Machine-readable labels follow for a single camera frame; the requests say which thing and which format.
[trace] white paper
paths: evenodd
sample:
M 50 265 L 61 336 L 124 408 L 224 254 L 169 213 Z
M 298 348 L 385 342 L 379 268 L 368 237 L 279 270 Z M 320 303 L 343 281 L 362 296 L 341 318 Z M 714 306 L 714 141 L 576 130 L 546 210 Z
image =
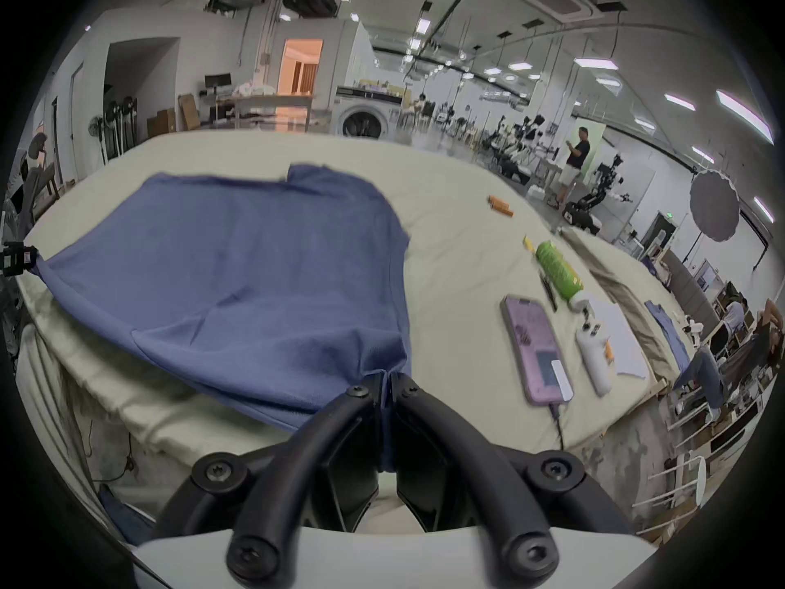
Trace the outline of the white paper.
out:
M 617 304 L 597 299 L 592 294 L 589 294 L 589 297 L 594 317 L 603 324 L 611 342 L 616 373 L 648 379 L 646 359 L 622 309 Z

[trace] man in black shirt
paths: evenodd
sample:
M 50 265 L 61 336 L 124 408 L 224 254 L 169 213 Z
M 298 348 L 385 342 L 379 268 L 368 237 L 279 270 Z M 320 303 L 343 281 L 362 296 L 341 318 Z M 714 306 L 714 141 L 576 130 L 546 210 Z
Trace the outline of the man in black shirt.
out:
M 561 182 L 559 196 L 556 197 L 555 202 L 551 203 L 556 209 L 564 204 L 564 199 L 567 198 L 567 192 L 570 190 L 572 182 L 574 182 L 575 177 L 578 176 L 578 172 L 580 172 L 583 167 L 583 161 L 591 150 L 589 130 L 584 126 L 581 126 L 578 129 L 578 137 L 580 138 L 580 142 L 578 142 L 577 146 L 573 146 L 572 143 L 567 140 L 567 148 L 570 149 L 570 156 L 567 158 L 567 163 L 564 164 L 564 170 L 559 177 L 559 182 Z

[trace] beige tablecloth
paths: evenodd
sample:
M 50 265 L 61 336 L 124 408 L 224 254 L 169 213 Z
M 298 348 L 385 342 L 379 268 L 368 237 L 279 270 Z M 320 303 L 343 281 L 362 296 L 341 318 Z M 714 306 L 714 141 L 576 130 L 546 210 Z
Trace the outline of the beige tablecloth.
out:
M 558 447 L 547 408 L 526 402 L 499 302 L 506 294 L 547 307 L 533 255 L 522 244 L 552 238 L 539 216 L 486 170 L 445 155 L 387 142 L 262 133 L 195 131 L 153 138 L 77 184 L 35 225 L 27 241 L 44 258 L 76 241 L 154 173 L 212 174 L 280 180 L 292 162 L 323 163 L 367 179 L 385 195 L 411 241 L 404 262 L 412 369 L 417 383 L 453 407 L 490 441 L 538 452 Z M 490 194 L 515 216 L 492 211 Z M 554 239 L 586 289 L 608 297 L 560 238 Z M 20 289 L 54 356 L 136 438 L 186 464 L 208 452 L 243 453 L 286 433 L 194 392 L 77 324 L 36 276 Z M 567 446 L 599 434 L 643 398 L 652 384 L 616 376 L 604 398 L 594 393 L 574 341 L 581 318 L 560 300 L 551 317 L 572 380 L 564 408 Z

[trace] shorts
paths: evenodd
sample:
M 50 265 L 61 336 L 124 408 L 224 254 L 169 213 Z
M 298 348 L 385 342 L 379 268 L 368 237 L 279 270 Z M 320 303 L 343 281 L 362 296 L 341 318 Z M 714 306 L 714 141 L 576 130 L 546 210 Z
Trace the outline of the shorts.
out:
M 562 185 L 571 185 L 575 177 L 578 176 L 580 170 L 574 166 L 564 165 L 564 170 L 559 175 L 559 183 Z

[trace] black pen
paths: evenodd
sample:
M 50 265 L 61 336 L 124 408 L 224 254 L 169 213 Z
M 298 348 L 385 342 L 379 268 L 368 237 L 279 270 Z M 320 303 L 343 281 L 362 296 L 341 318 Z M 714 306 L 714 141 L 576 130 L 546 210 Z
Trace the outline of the black pen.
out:
M 543 287 L 545 289 L 545 294 L 548 295 L 548 299 L 550 300 L 550 306 L 554 309 L 554 312 L 558 309 L 556 307 L 556 300 L 554 298 L 554 290 L 550 286 L 550 281 L 545 279 L 545 276 L 540 273 L 540 281 L 543 282 Z

